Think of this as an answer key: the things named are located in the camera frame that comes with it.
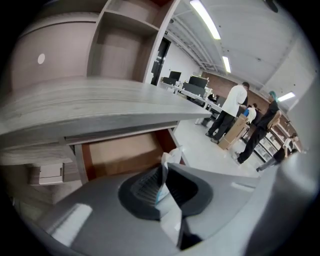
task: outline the white floor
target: white floor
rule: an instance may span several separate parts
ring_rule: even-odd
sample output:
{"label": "white floor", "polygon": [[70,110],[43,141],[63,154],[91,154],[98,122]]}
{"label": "white floor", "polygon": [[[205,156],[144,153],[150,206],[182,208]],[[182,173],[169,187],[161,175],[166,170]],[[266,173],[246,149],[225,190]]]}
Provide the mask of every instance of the white floor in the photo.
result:
{"label": "white floor", "polygon": [[230,150],[222,150],[205,135],[208,129],[201,124],[196,125],[195,120],[184,120],[174,132],[190,167],[227,175],[255,178],[261,176],[256,168],[263,164],[263,161],[255,153],[241,165],[237,165],[231,158],[234,152],[245,149],[244,142],[239,140]]}

